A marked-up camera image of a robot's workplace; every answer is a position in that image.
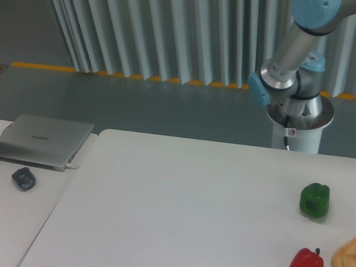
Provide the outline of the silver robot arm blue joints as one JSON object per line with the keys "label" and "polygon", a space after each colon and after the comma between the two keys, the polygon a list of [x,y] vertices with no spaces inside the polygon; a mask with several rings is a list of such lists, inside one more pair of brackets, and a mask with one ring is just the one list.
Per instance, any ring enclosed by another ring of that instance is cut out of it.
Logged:
{"label": "silver robot arm blue joints", "polygon": [[248,75],[250,95],[266,106],[287,97],[309,100],[320,93],[315,80],[324,72],[323,57],[307,58],[322,36],[356,15],[356,0],[292,0],[293,23],[271,59]]}

